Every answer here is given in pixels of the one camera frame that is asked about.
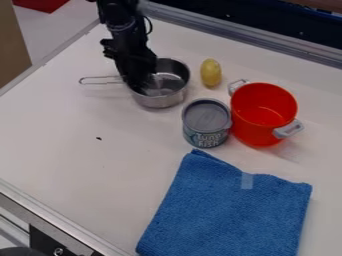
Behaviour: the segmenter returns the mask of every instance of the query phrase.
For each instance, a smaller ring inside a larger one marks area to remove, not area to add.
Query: gray floor
[[[14,7],[33,64],[97,19],[94,3],[71,0],[52,14]]]

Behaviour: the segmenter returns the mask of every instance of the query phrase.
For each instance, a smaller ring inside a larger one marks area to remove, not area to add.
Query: blue towel
[[[187,154],[136,251],[142,256],[295,256],[312,187]]]

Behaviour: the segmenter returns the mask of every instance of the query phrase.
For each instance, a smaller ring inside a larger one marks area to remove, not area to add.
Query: yellow lemon
[[[207,87],[217,86],[222,80],[220,64],[214,59],[206,59],[201,65],[201,78]]]

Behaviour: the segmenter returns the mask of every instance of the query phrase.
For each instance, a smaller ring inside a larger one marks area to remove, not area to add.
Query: silver pot
[[[143,82],[139,92],[128,86],[134,100],[148,108],[167,108],[183,102],[190,80],[190,70],[187,65],[177,60],[160,58],[157,61],[156,71],[156,74],[151,74],[147,81]],[[81,78],[80,84],[89,86],[123,83],[122,81],[108,82],[108,78],[118,77],[84,77]],[[99,82],[99,79],[106,79],[107,82]]]

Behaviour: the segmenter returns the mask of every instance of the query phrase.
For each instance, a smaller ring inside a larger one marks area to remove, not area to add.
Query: white table
[[[150,46],[192,70],[190,96],[228,103],[228,81],[277,83],[295,94],[306,130],[265,150],[234,138],[207,150],[243,171],[314,186],[300,256],[338,255],[342,236],[342,72],[154,20]],[[98,26],[0,98],[1,177],[134,255],[135,245],[192,147],[182,137],[183,105],[140,108],[124,86],[89,96],[83,76],[112,75]],[[217,59],[225,75],[204,88],[199,66]]]

